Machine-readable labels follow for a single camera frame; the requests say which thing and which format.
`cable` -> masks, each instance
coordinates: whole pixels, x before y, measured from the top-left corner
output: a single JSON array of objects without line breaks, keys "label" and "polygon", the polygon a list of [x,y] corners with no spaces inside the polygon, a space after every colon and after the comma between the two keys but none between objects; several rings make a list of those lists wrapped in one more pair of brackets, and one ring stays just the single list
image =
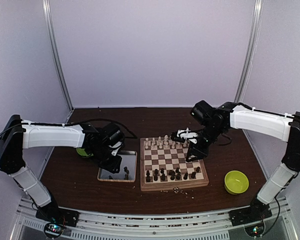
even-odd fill
[{"label": "cable", "polygon": [[263,234],[260,235],[261,237],[265,236],[266,234],[268,234],[268,233],[270,232],[270,230],[275,226],[275,224],[276,224],[276,222],[278,221],[278,218],[279,218],[279,216],[280,216],[281,208],[280,208],[280,204],[279,204],[279,202],[278,202],[278,200],[277,200],[277,197],[275,197],[274,200],[275,200],[276,203],[278,204],[278,215],[276,216],[276,218],[275,218],[273,224],[271,225],[271,227],[270,227],[265,233],[263,233]]},{"label": "cable", "polygon": [[226,134],[222,133],[222,134],[221,134],[221,136],[222,136],[222,137],[224,137],[224,138],[226,138],[226,139],[228,139],[228,140],[229,140],[229,142],[227,142],[227,143],[221,143],[221,144],[218,144],[218,146],[227,146],[227,145],[229,145],[229,144],[231,144],[231,143],[232,143],[232,138],[231,138],[231,137],[229,137],[228,135],[226,135]]}]

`wooden chessboard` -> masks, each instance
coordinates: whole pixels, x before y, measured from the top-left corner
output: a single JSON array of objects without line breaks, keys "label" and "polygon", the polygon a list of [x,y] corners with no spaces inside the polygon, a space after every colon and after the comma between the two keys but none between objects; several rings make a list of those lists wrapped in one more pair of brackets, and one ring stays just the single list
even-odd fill
[{"label": "wooden chessboard", "polygon": [[[180,189],[203,187],[209,184],[209,179],[206,171],[204,161],[196,160],[193,162],[186,162],[186,156],[188,152],[188,146],[176,144],[175,148],[172,148],[173,141],[168,140],[168,146],[163,144],[162,148],[159,146],[158,137],[154,138],[154,146],[151,146],[153,138],[148,138],[148,148],[146,146],[146,138],[140,139],[140,183],[141,191],[160,191],[160,190],[172,190],[175,187]],[[200,167],[200,171],[196,173],[195,178],[191,178],[191,173],[195,172],[197,167]],[[181,179],[171,180],[168,175],[169,170],[179,168],[181,171]],[[158,180],[154,181],[155,169],[158,169]],[[161,169],[164,169],[166,176],[162,181]],[[150,172],[150,182],[146,182],[146,172]],[[188,173],[188,178],[184,180],[185,173]]]}]

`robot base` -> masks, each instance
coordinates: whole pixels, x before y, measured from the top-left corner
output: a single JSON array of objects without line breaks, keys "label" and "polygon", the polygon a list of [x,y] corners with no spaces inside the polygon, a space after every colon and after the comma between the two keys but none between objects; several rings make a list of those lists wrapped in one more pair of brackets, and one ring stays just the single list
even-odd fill
[{"label": "robot base", "polygon": [[260,221],[262,218],[267,219],[271,216],[272,213],[269,209],[264,210],[259,216],[252,216],[250,207],[236,209],[229,212],[229,217],[233,227]]},{"label": "robot base", "polygon": [[[73,211],[73,210],[69,210],[69,209],[62,209],[59,208],[60,214],[62,216],[64,216],[65,218],[65,225],[69,226],[69,227],[76,227],[77,226],[77,222],[78,222],[78,218],[79,218],[79,212],[77,211]],[[42,215],[42,213],[40,211],[36,211],[35,217],[37,219],[41,219],[41,220],[47,220],[47,218],[45,216]]]}]

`wooden table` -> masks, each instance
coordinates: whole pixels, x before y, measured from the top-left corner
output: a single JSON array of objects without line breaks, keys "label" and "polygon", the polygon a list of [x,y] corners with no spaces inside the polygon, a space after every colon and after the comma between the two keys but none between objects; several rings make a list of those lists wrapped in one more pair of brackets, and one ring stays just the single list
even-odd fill
[{"label": "wooden table", "polygon": [[[93,108],[76,109],[70,122],[92,118],[108,118],[125,124],[139,138],[171,134],[178,129],[197,130],[201,126],[191,117],[189,108]],[[96,122],[95,126],[104,126]],[[115,214],[178,214],[227,209],[248,205],[266,182],[260,165],[241,130],[231,129],[232,144],[209,148],[204,160],[209,185],[189,188],[188,194],[141,192],[140,159],[134,183],[101,182],[98,167],[81,158],[76,149],[56,147],[42,176],[61,207]],[[217,143],[225,143],[220,137]],[[140,152],[139,139],[126,139],[124,150]],[[227,172],[239,170],[249,179],[249,189],[230,195],[224,188]]]}]

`yellow-green bowl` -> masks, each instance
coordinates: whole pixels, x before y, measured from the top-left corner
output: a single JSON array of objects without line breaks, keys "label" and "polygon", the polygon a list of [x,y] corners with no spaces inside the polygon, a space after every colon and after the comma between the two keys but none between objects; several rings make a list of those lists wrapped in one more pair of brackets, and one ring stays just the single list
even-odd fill
[{"label": "yellow-green bowl", "polygon": [[230,171],[224,177],[224,188],[232,195],[242,194],[247,191],[248,187],[249,180],[240,171]]}]

